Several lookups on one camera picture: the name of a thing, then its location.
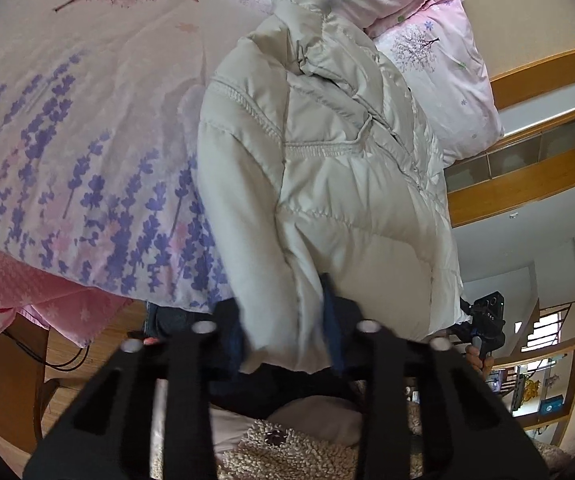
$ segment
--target wooden floor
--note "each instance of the wooden floor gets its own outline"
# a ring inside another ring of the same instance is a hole
[[[46,369],[46,380],[56,377],[68,378],[75,383],[70,388],[60,388],[56,391],[52,402],[43,417],[43,433],[50,431],[53,424],[69,406],[79,389],[114,353],[117,346],[126,338],[129,330],[139,330],[146,318],[145,305],[136,301],[120,312],[112,323],[98,336],[90,346],[90,352],[85,363],[76,371],[70,373],[57,372],[51,368]],[[63,363],[70,360],[78,351],[78,347],[55,330],[50,331],[48,339],[48,362]],[[30,459],[30,455],[23,452],[0,438],[0,455],[11,469],[19,476]]]

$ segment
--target metal screw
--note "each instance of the metal screw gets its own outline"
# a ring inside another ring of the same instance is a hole
[[[143,341],[139,339],[126,339],[121,343],[121,350],[128,354],[134,354],[143,348]]]
[[[209,334],[216,330],[214,321],[197,321],[192,325],[192,332],[195,334]]]
[[[359,321],[357,328],[359,329],[359,332],[374,334],[381,330],[381,323],[372,319],[364,319],[363,321]]]
[[[447,337],[436,337],[429,342],[429,345],[439,352],[445,352],[452,348],[452,343]]]

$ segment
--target human hand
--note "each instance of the human hand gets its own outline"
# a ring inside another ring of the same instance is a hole
[[[490,375],[491,368],[494,366],[494,357],[489,356],[485,363],[481,361],[479,357],[479,349],[476,346],[468,345],[465,348],[465,359],[469,364],[472,365],[472,368],[476,370],[485,381]]]

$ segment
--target black camera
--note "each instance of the black camera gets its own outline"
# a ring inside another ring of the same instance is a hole
[[[499,291],[479,298],[471,305],[461,298],[461,310],[472,316],[472,321],[452,325],[450,332],[462,342],[478,346],[481,359],[485,359],[490,352],[498,350],[505,344],[504,303],[505,298]],[[480,346],[475,338],[480,339]]]

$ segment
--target jacket sleeve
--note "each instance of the jacket sleeve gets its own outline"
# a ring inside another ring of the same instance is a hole
[[[199,190],[242,310],[251,350],[245,370],[267,362],[314,372],[328,365],[327,352],[319,345],[313,356],[312,340],[323,339],[312,333],[312,322],[301,323],[301,316],[304,310],[320,310],[322,292],[311,272],[306,278],[302,262],[284,252],[277,234],[282,144],[254,111],[226,96],[228,91],[215,82],[206,91],[199,126]]]

